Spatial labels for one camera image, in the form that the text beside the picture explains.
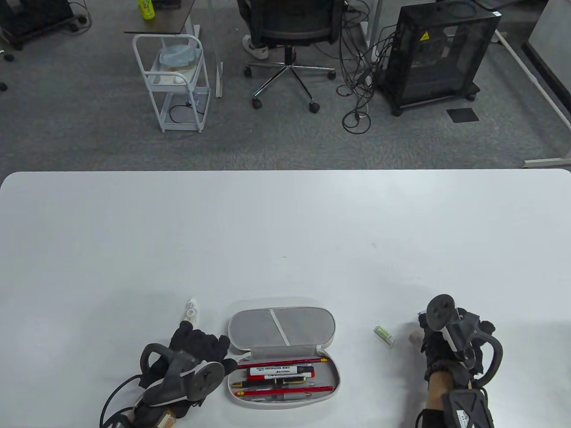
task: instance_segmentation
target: green bottle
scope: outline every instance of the green bottle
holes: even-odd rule
[[[152,0],[139,0],[139,7],[143,14],[143,19],[149,20],[155,17],[155,8],[152,6]]]

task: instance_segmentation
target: red pencil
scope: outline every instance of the red pencil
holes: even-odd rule
[[[332,391],[332,386],[315,386],[313,388],[295,388],[295,389],[263,389],[257,391],[240,391],[234,393],[237,397],[252,397],[255,395],[283,395],[283,394],[311,394],[316,392]]]
[[[308,358],[306,360],[257,362],[253,364],[240,364],[239,369],[249,369],[251,367],[271,367],[271,366],[293,366],[296,364],[308,364],[311,362],[327,362],[327,358]]]

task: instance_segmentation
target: pen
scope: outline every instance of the pen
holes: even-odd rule
[[[313,388],[295,388],[295,389],[260,389],[255,391],[239,391],[234,393],[237,397],[253,397],[255,395],[285,395],[285,394],[309,394],[318,392],[332,391],[332,386],[315,386]]]
[[[270,366],[270,367],[252,367],[246,369],[248,376],[261,376],[266,374],[301,374],[312,373],[315,371],[313,366]]]
[[[327,358],[306,358],[304,360],[290,360],[290,361],[272,361],[272,362],[256,362],[252,364],[240,364],[239,369],[249,369],[251,367],[268,367],[268,366],[288,366],[295,364],[307,364],[312,362],[328,362]]]
[[[242,381],[234,382],[233,388],[249,388],[251,386],[264,386],[264,385],[291,385],[292,383],[305,383],[307,378],[305,376],[283,377],[276,379],[260,379],[258,381]]]
[[[303,377],[315,377],[315,372],[311,372],[311,373],[300,373],[299,376],[303,376]],[[261,375],[261,376],[248,376],[248,380],[249,381],[264,381],[267,379],[283,379],[283,378],[287,378],[287,377],[291,377],[290,374],[265,374],[265,375]]]

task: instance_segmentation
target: chair wheel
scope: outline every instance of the chair wheel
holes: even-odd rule
[[[319,104],[317,103],[309,103],[309,111],[311,111],[312,113],[317,113],[319,111]]]

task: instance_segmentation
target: floor mat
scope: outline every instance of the floor mat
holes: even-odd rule
[[[454,123],[464,123],[464,122],[478,122],[478,116],[471,108],[453,108],[451,110],[446,110],[452,122]]]

